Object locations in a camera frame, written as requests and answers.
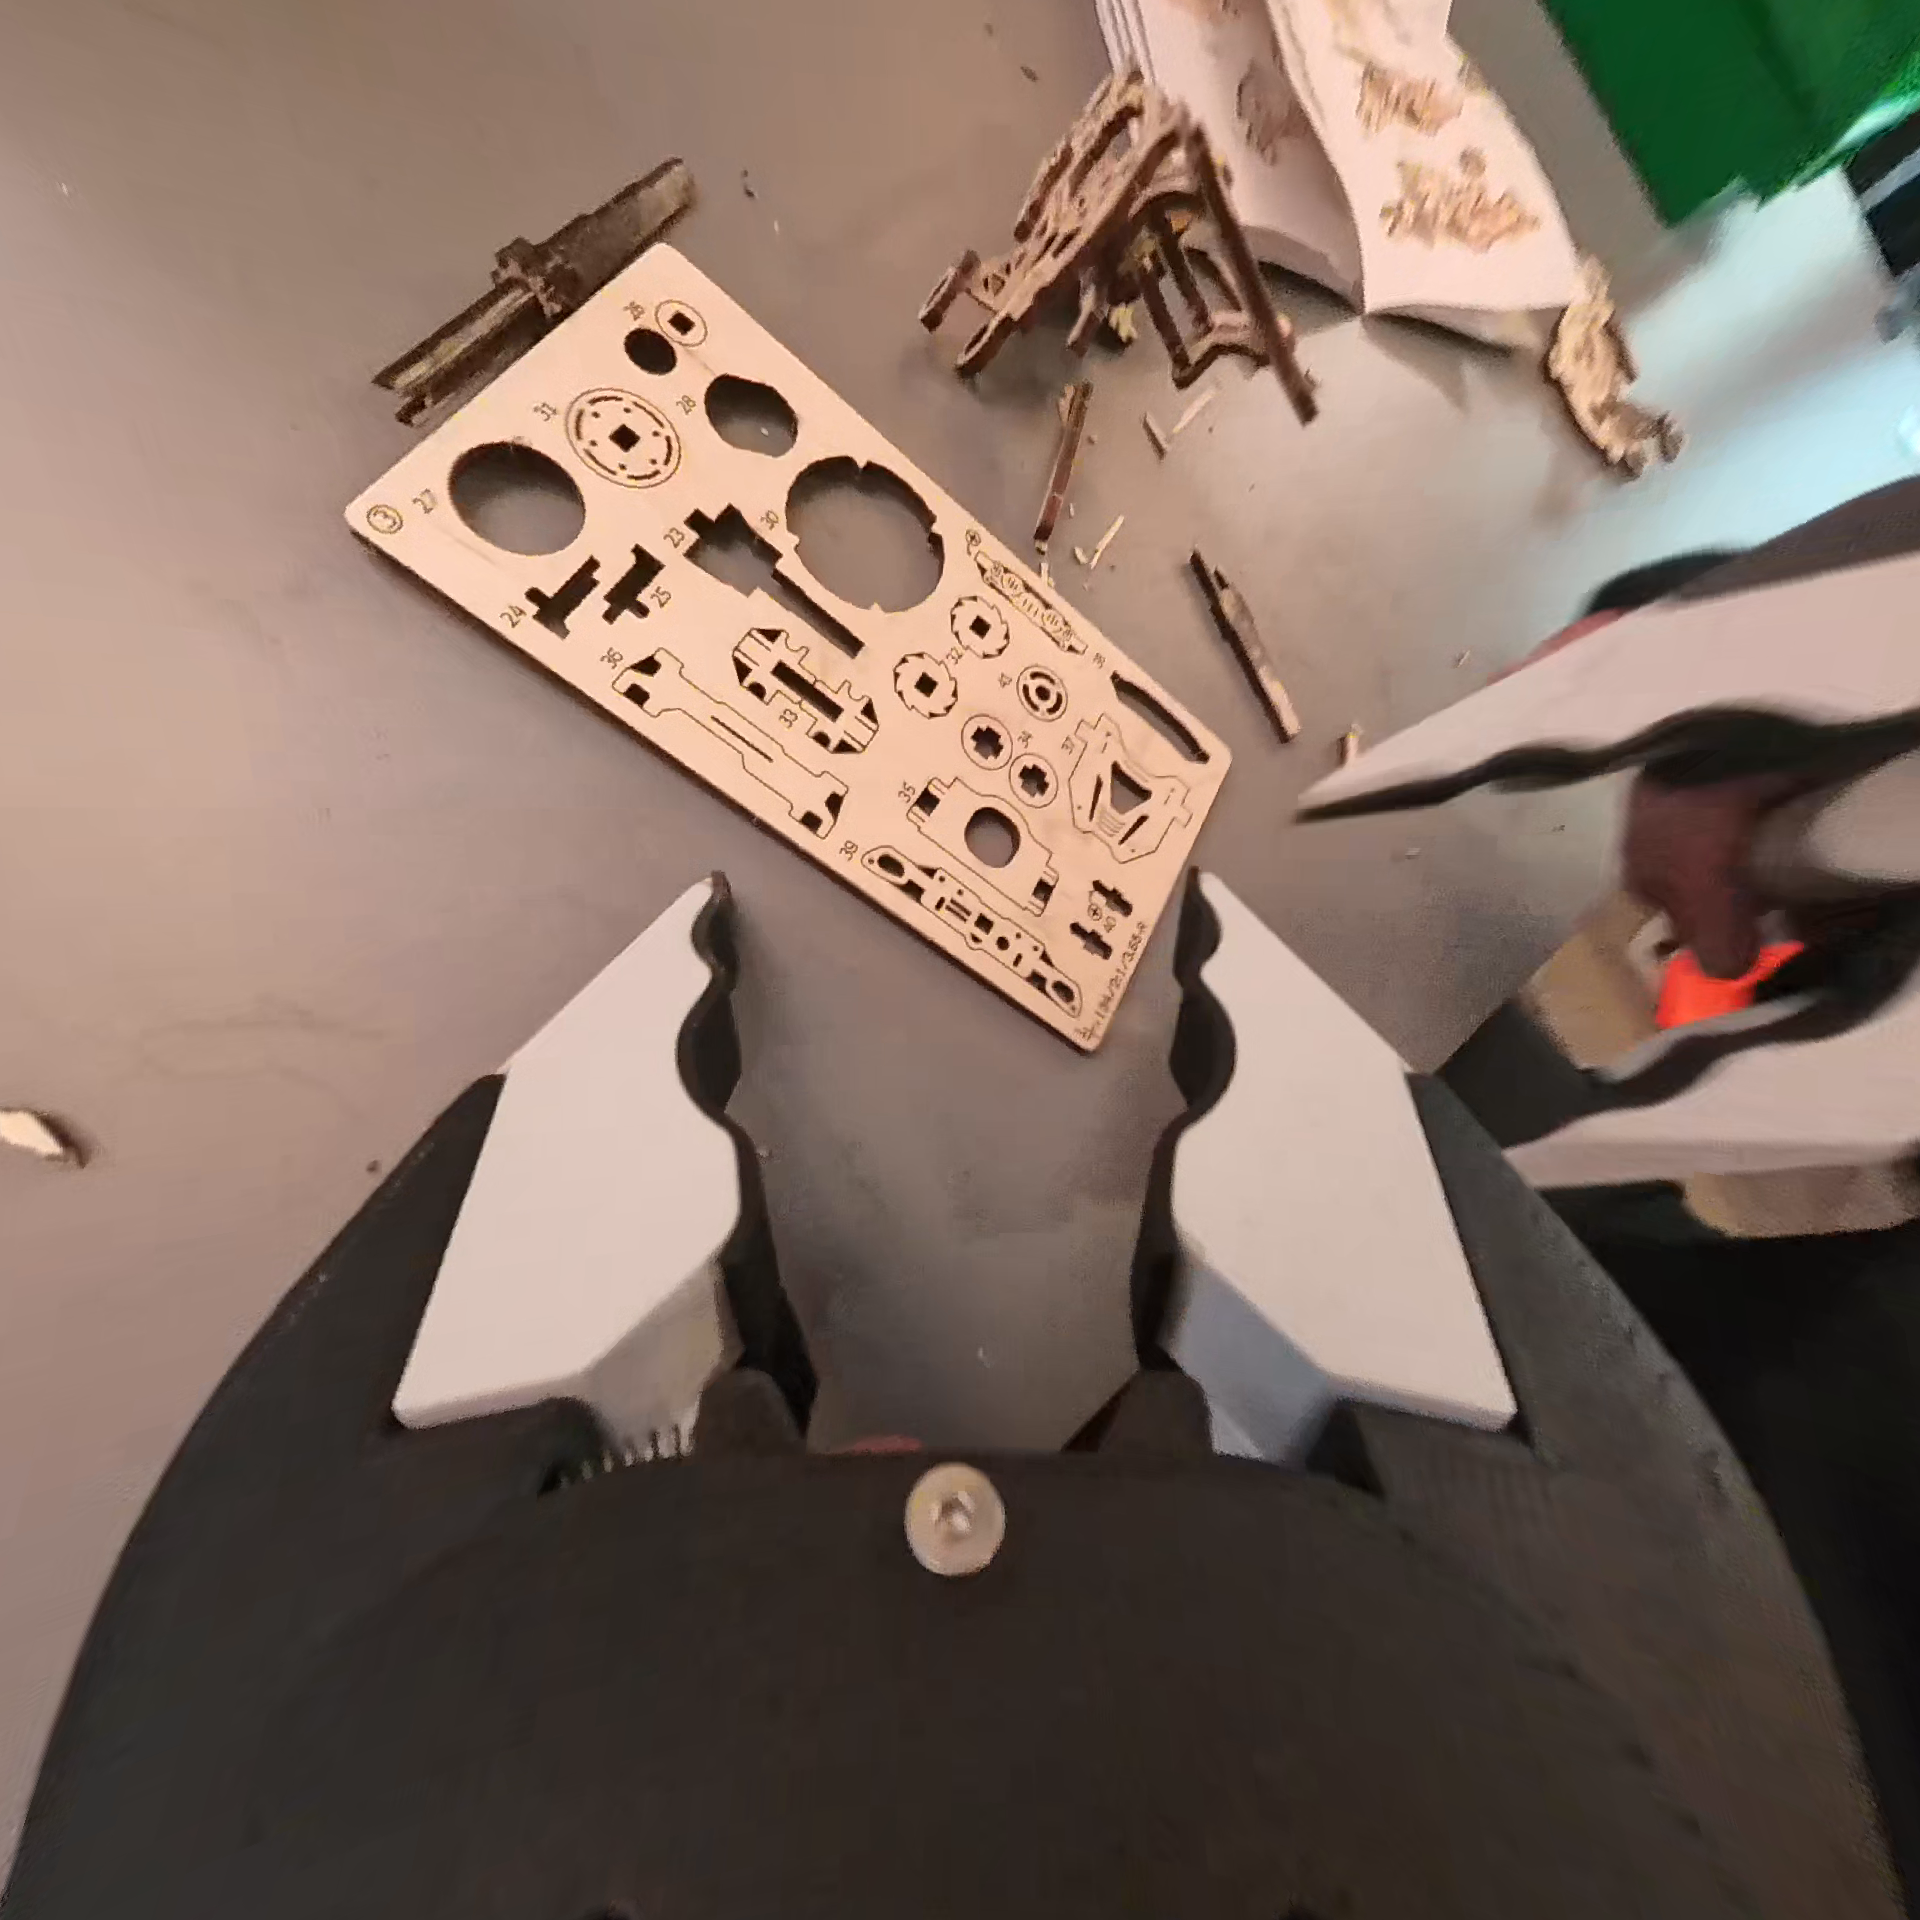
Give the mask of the partly built wooden model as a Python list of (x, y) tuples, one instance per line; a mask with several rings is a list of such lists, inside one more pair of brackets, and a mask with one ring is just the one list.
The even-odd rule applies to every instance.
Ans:
[(1085, 355), (1120, 307), (1140, 307), (1186, 391), (1218, 359), (1271, 368), (1294, 417), (1318, 419), (1317, 385), (1237, 217), (1190, 109), (1140, 69), (1111, 74), (1041, 164), (1004, 253), (962, 253), (920, 309), (938, 330), (962, 300), (980, 325), (957, 373), (986, 368), (1015, 335), (1075, 299), (1069, 350)]

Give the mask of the orange red object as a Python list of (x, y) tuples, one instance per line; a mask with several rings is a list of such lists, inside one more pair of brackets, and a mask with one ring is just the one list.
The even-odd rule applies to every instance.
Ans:
[(1693, 949), (1665, 951), (1654, 985), (1654, 1028), (1668, 1035), (1752, 1009), (1765, 995), (1767, 985), (1799, 960), (1803, 953), (1804, 945), (1799, 940), (1770, 940), (1758, 949), (1754, 962), (1745, 972), (1718, 977), (1705, 971)]

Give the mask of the open instruction booklet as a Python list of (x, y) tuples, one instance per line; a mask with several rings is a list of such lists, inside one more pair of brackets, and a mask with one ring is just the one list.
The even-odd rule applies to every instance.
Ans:
[(1098, 2), (1113, 69), (1209, 134), (1254, 257), (1366, 318), (1533, 350), (1586, 291), (1450, 2)]

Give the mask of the green plastic bin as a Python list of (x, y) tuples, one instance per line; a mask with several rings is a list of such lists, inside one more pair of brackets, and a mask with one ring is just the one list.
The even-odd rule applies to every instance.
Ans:
[(1546, 2), (1666, 229), (1770, 201), (1916, 109), (1914, 2)]

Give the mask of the flat wooden car body panel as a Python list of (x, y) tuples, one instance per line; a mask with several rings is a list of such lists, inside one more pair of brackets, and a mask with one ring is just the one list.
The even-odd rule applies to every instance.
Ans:
[(1595, 255), (1579, 260), (1575, 297), (1552, 329), (1545, 374), (1580, 438), (1609, 469), (1641, 479), (1683, 454), (1687, 440), (1674, 419), (1633, 396), (1641, 368), (1612, 281)]

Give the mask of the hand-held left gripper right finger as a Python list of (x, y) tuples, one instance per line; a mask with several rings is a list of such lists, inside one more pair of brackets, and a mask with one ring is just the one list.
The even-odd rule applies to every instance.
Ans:
[(1348, 1407), (1507, 1433), (1519, 1396), (1404, 1058), (1216, 875), (1186, 877), (1173, 965), (1142, 1370), (1198, 1393), (1231, 1460), (1296, 1468)]

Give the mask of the long wooden wedge piece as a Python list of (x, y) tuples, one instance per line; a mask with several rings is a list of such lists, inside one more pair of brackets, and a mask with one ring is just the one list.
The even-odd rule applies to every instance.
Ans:
[(1089, 436), (1092, 393), (1092, 380), (1081, 379), (1071, 383), (1058, 399), (1058, 436), (1031, 534), (1035, 551), (1043, 556), (1050, 552), (1054, 534), (1069, 511), (1075, 477)]

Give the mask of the punched wooden parts sheet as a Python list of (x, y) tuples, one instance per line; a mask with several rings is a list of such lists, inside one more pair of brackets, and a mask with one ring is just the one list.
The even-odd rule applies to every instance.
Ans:
[(1082, 1052), (1232, 752), (685, 253), (351, 532)]

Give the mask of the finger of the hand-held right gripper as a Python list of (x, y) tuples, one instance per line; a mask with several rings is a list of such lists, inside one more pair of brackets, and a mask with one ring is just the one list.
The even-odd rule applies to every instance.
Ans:
[(1299, 818), (1896, 745), (1916, 728), (1916, 591), (1910, 551), (1621, 616), (1365, 748), (1301, 794)]
[(1509, 1159), (1537, 1188), (1615, 1188), (1916, 1159), (1916, 756), (1737, 816), (1743, 928), (1789, 922), (1789, 987), (1597, 1080)]

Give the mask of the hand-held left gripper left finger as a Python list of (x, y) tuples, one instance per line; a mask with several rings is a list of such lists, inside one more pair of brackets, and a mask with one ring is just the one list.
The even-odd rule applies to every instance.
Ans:
[(819, 1377), (780, 1279), (743, 1071), (727, 877), (693, 885), (499, 1074), (394, 1419), (573, 1403), (601, 1431), (693, 1431), (714, 1381)]

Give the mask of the dark wooden rod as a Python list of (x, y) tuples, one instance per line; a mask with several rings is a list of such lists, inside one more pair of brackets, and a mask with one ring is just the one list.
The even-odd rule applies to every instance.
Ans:
[(551, 236), (505, 244), (482, 294), (375, 374), (396, 399), (396, 422), (421, 427), (491, 385), (628, 271), (697, 195), (685, 158), (671, 157)]

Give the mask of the person's right hand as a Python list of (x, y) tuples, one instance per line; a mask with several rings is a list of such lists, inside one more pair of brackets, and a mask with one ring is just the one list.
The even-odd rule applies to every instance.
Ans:
[(1666, 918), (1701, 972), (1735, 980), (1762, 951), (1777, 899), (1758, 868), (1770, 816), (1799, 792), (1785, 775), (1665, 781), (1643, 772), (1626, 800), (1623, 889)]

